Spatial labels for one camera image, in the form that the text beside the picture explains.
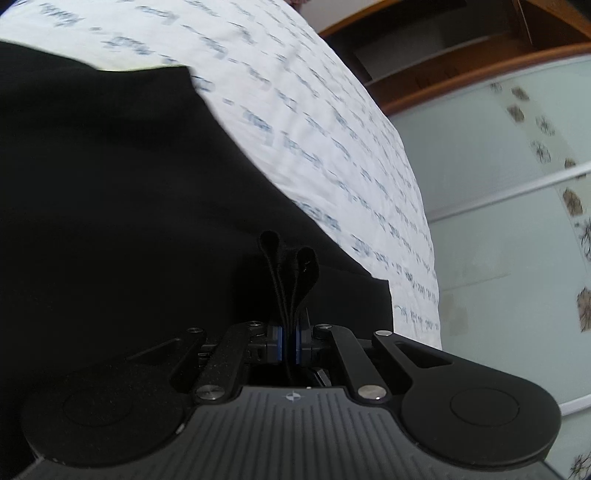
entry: mattress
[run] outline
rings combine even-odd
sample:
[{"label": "mattress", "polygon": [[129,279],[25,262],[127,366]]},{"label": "mattress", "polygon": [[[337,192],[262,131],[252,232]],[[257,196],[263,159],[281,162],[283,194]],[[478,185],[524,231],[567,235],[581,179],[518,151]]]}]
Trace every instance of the mattress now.
[{"label": "mattress", "polygon": [[0,39],[103,70],[184,64],[250,160],[375,278],[397,333],[440,348],[431,236],[400,136],[281,0],[18,0]]}]

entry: silver screw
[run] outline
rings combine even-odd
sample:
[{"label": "silver screw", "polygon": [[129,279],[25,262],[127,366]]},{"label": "silver screw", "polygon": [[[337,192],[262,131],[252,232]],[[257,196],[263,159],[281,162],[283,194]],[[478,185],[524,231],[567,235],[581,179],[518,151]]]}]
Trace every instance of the silver screw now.
[{"label": "silver screw", "polygon": [[195,395],[201,398],[201,400],[217,400],[223,397],[224,393],[226,391],[219,385],[204,385],[195,391]]},{"label": "silver screw", "polygon": [[388,392],[386,392],[384,387],[380,387],[379,385],[364,385],[363,387],[359,387],[357,393],[361,398],[367,400],[381,400]]}]

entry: black cloth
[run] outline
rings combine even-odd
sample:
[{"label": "black cloth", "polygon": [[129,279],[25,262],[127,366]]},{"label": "black cloth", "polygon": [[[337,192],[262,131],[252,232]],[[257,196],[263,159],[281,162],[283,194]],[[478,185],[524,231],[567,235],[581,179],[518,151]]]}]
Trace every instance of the black cloth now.
[{"label": "black cloth", "polygon": [[266,230],[313,248],[313,323],[391,327],[387,282],[245,157],[185,67],[100,72],[0,43],[0,478],[31,460],[18,411],[38,382],[267,320]]}]

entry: ridged surface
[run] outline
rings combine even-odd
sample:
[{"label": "ridged surface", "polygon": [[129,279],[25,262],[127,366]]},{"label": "ridged surface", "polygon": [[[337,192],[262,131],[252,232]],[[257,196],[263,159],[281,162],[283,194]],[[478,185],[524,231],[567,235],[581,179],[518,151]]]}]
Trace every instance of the ridged surface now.
[{"label": "ridged surface", "polygon": [[245,387],[231,403],[198,408],[176,439],[142,460],[92,470],[43,460],[19,478],[556,480],[559,477],[540,463],[508,472],[474,472],[443,463],[412,444],[387,411],[357,405],[341,388],[294,391]]}]

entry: white bed sheet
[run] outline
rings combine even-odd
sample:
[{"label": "white bed sheet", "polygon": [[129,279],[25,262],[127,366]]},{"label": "white bed sheet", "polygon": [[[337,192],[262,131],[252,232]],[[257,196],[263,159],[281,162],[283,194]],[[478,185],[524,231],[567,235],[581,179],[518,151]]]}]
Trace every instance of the white bed sheet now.
[{"label": "white bed sheet", "polygon": [[433,246],[402,141],[281,0],[19,0],[0,39],[103,70],[185,64],[252,162],[374,277],[394,330],[440,348]]}]

